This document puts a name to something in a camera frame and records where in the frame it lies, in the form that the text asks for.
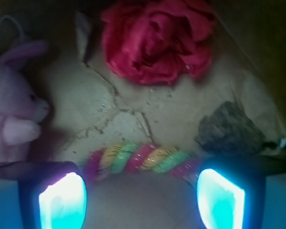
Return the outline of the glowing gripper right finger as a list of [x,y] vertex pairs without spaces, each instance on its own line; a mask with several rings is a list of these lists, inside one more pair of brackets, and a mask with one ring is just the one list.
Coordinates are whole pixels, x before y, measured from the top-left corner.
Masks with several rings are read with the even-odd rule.
[[286,159],[205,160],[197,180],[197,204],[208,229],[286,229]]

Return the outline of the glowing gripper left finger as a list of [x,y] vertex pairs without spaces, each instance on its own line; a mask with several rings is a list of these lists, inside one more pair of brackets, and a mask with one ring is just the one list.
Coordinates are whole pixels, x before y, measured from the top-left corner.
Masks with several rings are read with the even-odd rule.
[[0,229],[80,229],[87,190],[73,162],[0,162]]

